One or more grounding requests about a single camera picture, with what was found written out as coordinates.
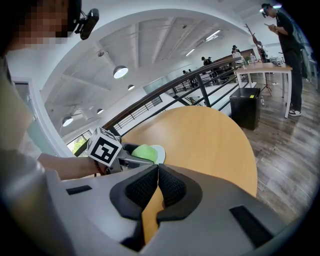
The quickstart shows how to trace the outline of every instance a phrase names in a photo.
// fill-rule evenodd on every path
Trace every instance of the green object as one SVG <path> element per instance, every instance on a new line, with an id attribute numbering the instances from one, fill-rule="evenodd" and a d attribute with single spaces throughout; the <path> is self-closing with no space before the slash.
<path id="1" fill-rule="evenodd" d="M 143 144 L 138 146 L 131 154 L 137 158 L 148 159 L 152 162 L 156 162 L 157 160 L 157 151 L 153 148 L 148 146 L 147 144 Z"/>
<path id="2" fill-rule="evenodd" d="M 249 56 L 245 56 L 245 57 L 244 57 L 244 60 L 245 60 L 245 63 L 248 65 L 248 64 L 249 64 L 248 61 L 250 61 L 250 57 L 249 57 Z"/>

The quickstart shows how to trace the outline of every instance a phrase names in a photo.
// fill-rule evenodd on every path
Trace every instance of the glass panel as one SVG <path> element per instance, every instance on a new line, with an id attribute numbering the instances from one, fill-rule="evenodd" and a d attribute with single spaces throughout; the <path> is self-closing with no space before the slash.
<path id="1" fill-rule="evenodd" d="M 20 97 L 24 100 L 25 104 L 29 107 L 29 110 L 34 113 L 31 101 L 28 101 L 27 96 L 29 95 L 29 87 L 27 83 L 16 83 L 15 87 Z M 55 150 L 52 148 L 47 140 L 47 137 L 43 133 L 38 119 L 33 120 L 27 130 L 27 133 L 33 143 L 40 149 L 42 153 L 56 156 Z"/>
<path id="2" fill-rule="evenodd" d="M 78 157 L 79 158 L 86 158 L 88 156 L 87 150 L 83 151 Z"/>
<path id="3" fill-rule="evenodd" d="M 83 137 L 85 137 L 86 140 L 89 140 L 90 137 L 91 137 L 91 132 L 90 132 L 90 131 L 86 131 L 86 132 L 83 134 Z"/>
<path id="4" fill-rule="evenodd" d="M 67 144 L 67 147 L 74 154 L 85 142 L 86 140 L 82 136 L 79 136 L 78 138 Z"/>

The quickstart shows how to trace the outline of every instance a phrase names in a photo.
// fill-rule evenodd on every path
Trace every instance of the white plate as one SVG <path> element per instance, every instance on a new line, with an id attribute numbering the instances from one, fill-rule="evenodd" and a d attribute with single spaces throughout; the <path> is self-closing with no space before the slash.
<path id="1" fill-rule="evenodd" d="M 155 164 L 163 164 L 166 159 L 166 151 L 165 149 L 160 145 L 151 145 L 151 148 L 154 148 L 156 150 L 156 160 Z"/>

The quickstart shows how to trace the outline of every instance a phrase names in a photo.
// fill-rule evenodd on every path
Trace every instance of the person's arm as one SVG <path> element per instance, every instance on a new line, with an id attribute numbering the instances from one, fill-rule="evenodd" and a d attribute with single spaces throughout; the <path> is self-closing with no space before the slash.
<path id="1" fill-rule="evenodd" d="M 275 33 L 278 35 L 278 33 L 281 33 L 283 35 L 288 36 L 288 32 L 285 30 L 285 28 L 283 26 L 274 26 L 275 29 Z"/>
<path id="2" fill-rule="evenodd" d="M 38 161 L 45 169 L 56 170 L 61 180 L 79 179 L 98 173 L 98 169 L 92 158 L 89 157 L 57 157 L 42 153 Z"/>
<path id="3" fill-rule="evenodd" d="M 291 36 L 294 32 L 294 26 L 292 25 L 290 19 L 281 12 L 279 12 L 277 16 L 281 21 L 282 26 L 274 26 L 274 30 L 283 35 Z"/>

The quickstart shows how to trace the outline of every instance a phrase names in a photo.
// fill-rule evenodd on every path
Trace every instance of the hand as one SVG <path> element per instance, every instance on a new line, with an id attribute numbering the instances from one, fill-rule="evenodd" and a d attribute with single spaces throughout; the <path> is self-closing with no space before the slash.
<path id="1" fill-rule="evenodd" d="M 276 31 L 276 25 L 274 24 L 271 24 L 268 26 L 269 30 L 271 30 L 272 32 L 275 32 Z"/>

